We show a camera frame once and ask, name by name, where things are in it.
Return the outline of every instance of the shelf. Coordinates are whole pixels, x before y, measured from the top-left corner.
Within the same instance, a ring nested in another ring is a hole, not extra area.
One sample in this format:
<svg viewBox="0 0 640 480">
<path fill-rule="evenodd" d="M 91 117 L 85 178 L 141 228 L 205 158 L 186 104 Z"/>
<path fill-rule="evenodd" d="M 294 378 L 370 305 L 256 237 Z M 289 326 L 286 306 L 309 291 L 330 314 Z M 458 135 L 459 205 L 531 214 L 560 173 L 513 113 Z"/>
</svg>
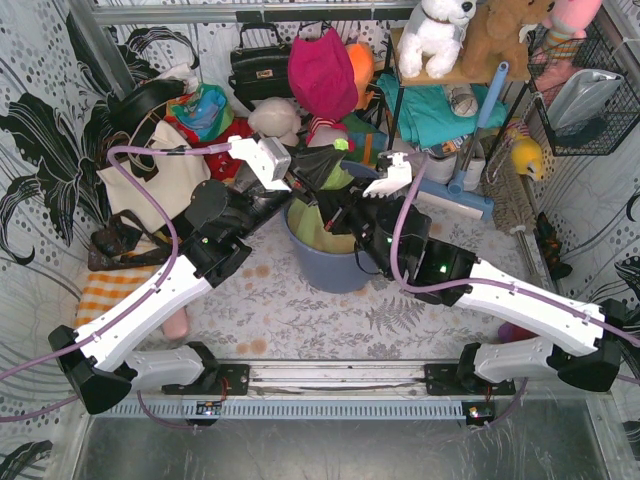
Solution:
<svg viewBox="0 0 640 480">
<path fill-rule="evenodd" d="M 398 43 L 400 43 L 400 37 L 402 37 L 402 30 L 403 30 L 402 28 L 391 29 L 391 43 L 393 45 L 394 56 L 398 51 Z M 485 69 L 481 75 L 479 75 L 476 78 L 467 78 L 462 73 L 461 59 L 458 58 L 458 61 L 453 67 L 453 70 L 451 70 L 451 72 L 449 72 L 447 75 L 445 75 L 442 78 L 431 78 L 429 75 L 427 75 L 427 72 L 424 69 L 424 66 L 426 65 L 426 62 L 427 62 L 427 58 L 428 57 L 423 58 L 424 62 L 422 65 L 422 70 L 420 71 L 420 75 L 414 78 L 403 78 L 399 69 L 396 68 L 396 74 L 398 75 L 398 79 L 400 80 L 401 86 L 418 87 L 418 86 L 425 86 L 425 85 L 456 85 L 460 83 L 491 83 L 491 80 L 493 80 L 493 77 L 496 74 L 498 65 L 500 64 L 500 59 L 498 58 L 498 56 L 491 55 L 487 59 L 487 62 L 485 64 Z M 511 75 L 507 77 L 507 80 L 515 81 L 515 82 L 526 82 L 526 81 L 529 81 L 529 79 L 530 79 L 529 74 L 522 76 L 520 78 L 514 78 Z"/>
</svg>

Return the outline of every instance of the blue mop handle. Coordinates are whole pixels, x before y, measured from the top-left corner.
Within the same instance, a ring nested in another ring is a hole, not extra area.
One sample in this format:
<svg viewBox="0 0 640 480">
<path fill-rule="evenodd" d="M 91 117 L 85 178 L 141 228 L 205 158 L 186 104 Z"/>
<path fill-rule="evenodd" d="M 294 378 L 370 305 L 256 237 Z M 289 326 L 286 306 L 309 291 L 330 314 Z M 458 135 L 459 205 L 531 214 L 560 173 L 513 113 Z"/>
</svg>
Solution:
<svg viewBox="0 0 640 480">
<path fill-rule="evenodd" d="M 464 191 L 464 177 L 467 175 L 467 169 L 469 168 L 469 164 L 471 163 L 471 157 L 473 156 L 476 144 L 478 143 L 480 130 L 485 128 L 487 126 L 487 123 L 489 123 L 489 117 L 491 116 L 493 107 L 496 105 L 498 95 L 500 95 L 500 90 L 502 90 L 504 81 L 507 78 L 507 73 L 509 73 L 509 63 L 500 63 L 500 65 L 498 65 L 498 69 L 496 70 L 496 74 L 493 76 L 491 85 L 489 86 L 487 97 L 484 99 L 484 103 L 482 104 L 482 108 L 480 109 L 480 115 L 478 115 L 476 129 L 473 132 L 473 138 L 469 143 L 468 150 L 466 152 L 466 155 L 464 156 L 464 161 L 462 162 L 460 170 L 456 172 L 453 179 L 451 179 L 451 181 L 447 185 L 447 190 L 451 195 L 460 195 Z"/>
<path fill-rule="evenodd" d="M 480 109 L 480 115 L 478 115 L 478 123 L 476 123 L 476 130 L 479 128 L 485 128 L 487 126 L 487 123 L 489 123 L 489 117 L 491 116 L 493 107 L 496 105 L 498 95 L 500 95 L 500 90 L 502 90 L 504 81 L 507 78 L 507 73 L 509 73 L 509 63 L 500 63 L 500 65 L 498 65 L 498 69 L 496 70 L 496 74 L 493 76 L 491 85 L 489 86 L 487 98 L 484 99 L 484 103 L 482 104 L 482 108 Z"/>
</svg>

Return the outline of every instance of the teal towel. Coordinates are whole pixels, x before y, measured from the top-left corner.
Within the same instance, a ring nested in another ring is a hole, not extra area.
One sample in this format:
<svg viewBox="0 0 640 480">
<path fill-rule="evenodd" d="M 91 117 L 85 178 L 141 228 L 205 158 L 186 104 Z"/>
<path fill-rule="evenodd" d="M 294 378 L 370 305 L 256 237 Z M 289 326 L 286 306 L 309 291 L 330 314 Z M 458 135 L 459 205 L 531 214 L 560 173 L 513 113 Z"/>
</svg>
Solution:
<svg viewBox="0 0 640 480">
<path fill-rule="evenodd" d="M 398 80 L 385 73 L 380 76 L 378 86 L 384 92 L 389 108 L 395 112 Z M 489 89 L 481 85 L 472 85 L 471 88 L 481 107 Z M 499 127 L 505 118 L 507 118 L 506 105 L 496 102 L 487 128 Z M 402 139 L 407 142 L 418 144 L 421 148 L 439 145 L 456 137 L 473 133 L 477 121 L 478 114 L 473 117 L 455 115 L 440 85 L 404 89 L 398 129 Z"/>
</svg>

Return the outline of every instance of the black handbag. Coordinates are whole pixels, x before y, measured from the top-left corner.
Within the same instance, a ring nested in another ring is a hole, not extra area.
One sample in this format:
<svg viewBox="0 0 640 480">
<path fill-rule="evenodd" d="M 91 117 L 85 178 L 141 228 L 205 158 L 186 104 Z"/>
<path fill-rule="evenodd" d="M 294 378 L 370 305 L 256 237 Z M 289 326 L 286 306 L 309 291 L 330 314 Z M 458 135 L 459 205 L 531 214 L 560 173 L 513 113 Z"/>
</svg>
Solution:
<svg viewBox="0 0 640 480">
<path fill-rule="evenodd" d="M 244 48 L 243 34 L 247 30 L 271 30 L 276 35 L 276 45 Z M 270 97 L 293 97 L 289 86 L 288 66 L 291 47 L 284 43 L 273 23 L 247 23 L 240 30 L 240 45 L 231 52 L 229 85 L 235 96 L 249 110 L 255 107 L 252 100 Z"/>
</svg>

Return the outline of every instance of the orange striped towel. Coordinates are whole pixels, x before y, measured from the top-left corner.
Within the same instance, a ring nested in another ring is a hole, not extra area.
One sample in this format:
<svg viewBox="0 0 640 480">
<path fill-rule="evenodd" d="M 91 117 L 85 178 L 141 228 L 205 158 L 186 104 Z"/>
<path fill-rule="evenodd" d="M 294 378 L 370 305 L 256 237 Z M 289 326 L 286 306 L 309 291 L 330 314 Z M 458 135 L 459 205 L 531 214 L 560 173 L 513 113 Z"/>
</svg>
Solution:
<svg viewBox="0 0 640 480">
<path fill-rule="evenodd" d="M 149 240 L 138 242 L 134 255 L 156 248 Z M 137 267 L 110 272 L 91 272 L 82 291 L 74 326 L 77 328 L 108 312 L 146 282 L 159 266 Z"/>
</svg>

